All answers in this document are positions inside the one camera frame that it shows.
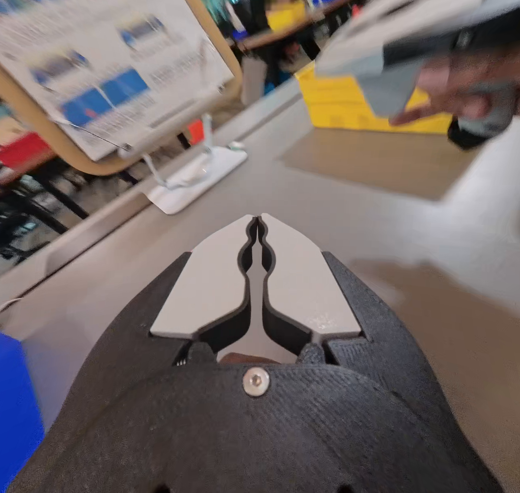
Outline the yellow storage bin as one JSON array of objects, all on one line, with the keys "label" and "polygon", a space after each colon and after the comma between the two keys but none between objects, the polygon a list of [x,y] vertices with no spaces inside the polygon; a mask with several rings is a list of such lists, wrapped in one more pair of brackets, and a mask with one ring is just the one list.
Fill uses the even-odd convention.
[{"label": "yellow storage bin", "polygon": [[314,62],[297,71],[295,78],[315,128],[445,135],[452,122],[450,115],[438,114],[406,125],[391,126],[387,118],[374,115],[352,77],[317,78]]}]

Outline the long wooden work table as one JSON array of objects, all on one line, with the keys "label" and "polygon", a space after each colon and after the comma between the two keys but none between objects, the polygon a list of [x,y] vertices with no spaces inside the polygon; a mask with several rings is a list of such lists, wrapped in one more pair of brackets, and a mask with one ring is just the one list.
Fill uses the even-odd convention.
[{"label": "long wooden work table", "polygon": [[238,41],[237,47],[243,53],[246,53],[257,48],[265,47],[277,41],[284,40],[293,34],[302,32],[303,30],[312,27],[316,23],[324,21],[328,15],[331,15],[342,8],[350,8],[352,3],[355,1],[358,0],[332,0],[330,2],[325,2],[310,10],[305,16],[296,19],[294,23],[287,25],[280,30],[264,31],[262,33],[258,33]]}]

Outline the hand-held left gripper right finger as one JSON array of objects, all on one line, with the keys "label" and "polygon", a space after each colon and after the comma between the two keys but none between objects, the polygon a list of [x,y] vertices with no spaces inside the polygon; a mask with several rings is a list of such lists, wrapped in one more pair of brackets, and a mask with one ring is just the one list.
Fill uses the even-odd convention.
[{"label": "hand-held left gripper right finger", "polygon": [[266,271],[262,322],[271,340],[299,355],[308,343],[322,346],[362,334],[319,246],[267,213],[258,217],[258,240]]}]

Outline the distant yellow bin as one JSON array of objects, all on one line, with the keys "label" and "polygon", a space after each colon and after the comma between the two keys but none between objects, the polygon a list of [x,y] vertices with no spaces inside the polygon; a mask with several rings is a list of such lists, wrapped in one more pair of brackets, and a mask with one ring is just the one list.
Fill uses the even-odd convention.
[{"label": "distant yellow bin", "polygon": [[303,20],[306,16],[306,5],[302,0],[286,4],[278,4],[266,11],[269,28],[281,31]]}]

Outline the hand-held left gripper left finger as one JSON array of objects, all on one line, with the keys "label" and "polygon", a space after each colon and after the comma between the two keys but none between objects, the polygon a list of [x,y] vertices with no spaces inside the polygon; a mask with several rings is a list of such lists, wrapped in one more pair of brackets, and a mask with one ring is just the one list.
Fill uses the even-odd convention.
[{"label": "hand-held left gripper left finger", "polygon": [[251,322],[247,272],[258,219],[245,215],[214,232],[191,252],[150,334],[204,342],[214,353],[240,340]]}]

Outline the blue storage bin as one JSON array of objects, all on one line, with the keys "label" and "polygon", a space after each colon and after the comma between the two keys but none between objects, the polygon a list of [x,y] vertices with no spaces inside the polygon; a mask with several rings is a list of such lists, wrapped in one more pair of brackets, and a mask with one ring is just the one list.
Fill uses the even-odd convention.
[{"label": "blue storage bin", "polygon": [[44,427],[22,344],[1,333],[1,492],[44,438]]}]

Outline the person's right hand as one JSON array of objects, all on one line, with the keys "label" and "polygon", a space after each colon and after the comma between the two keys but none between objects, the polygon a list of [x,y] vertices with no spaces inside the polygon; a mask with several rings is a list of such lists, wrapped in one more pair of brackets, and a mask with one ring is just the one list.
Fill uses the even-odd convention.
[{"label": "person's right hand", "polygon": [[513,84],[519,116],[519,45],[433,59],[421,68],[416,83],[428,102],[390,118],[389,124],[405,125],[439,113],[481,119],[490,113],[491,103],[488,96],[473,93],[475,86],[499,82]]}]

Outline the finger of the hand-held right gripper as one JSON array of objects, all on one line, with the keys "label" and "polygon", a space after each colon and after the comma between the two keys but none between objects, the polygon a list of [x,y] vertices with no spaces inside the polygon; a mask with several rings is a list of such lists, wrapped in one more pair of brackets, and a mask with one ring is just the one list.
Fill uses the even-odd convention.
[{"label": "finger of the hand-held right gripper", "polygon": [[385,37],[376,30],[348,34],[336,31],[315,60],[317,77],[380,74],[384,68]]},{"label": "finger of the hand-held right gripper", "polygon": [[477,9],[483,0],[373,0],[345,24],[339,37],[386,42],[450,22]]}]

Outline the white document stand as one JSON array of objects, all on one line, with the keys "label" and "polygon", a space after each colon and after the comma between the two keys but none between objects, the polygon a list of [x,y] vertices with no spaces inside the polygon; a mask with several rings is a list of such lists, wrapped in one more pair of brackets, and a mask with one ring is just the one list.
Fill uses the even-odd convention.
[{"label": "white document stand", "polygon": [[[1,0],[1,98],[79,171],[143,159],[148,200],[175,215],[245,162],[212,112],[239,62],[201,0]],[[201,119],[205,138],[189,142]]]}]

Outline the red crate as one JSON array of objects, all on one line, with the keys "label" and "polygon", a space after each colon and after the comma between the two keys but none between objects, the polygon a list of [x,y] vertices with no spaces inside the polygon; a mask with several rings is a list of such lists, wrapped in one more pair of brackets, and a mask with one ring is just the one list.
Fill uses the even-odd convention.
[{"label": "red crate", "polygon": [[1,145],[1,164],[13,170],[48,156],[53,157],[54,152],[36,132],[28,132]]}]

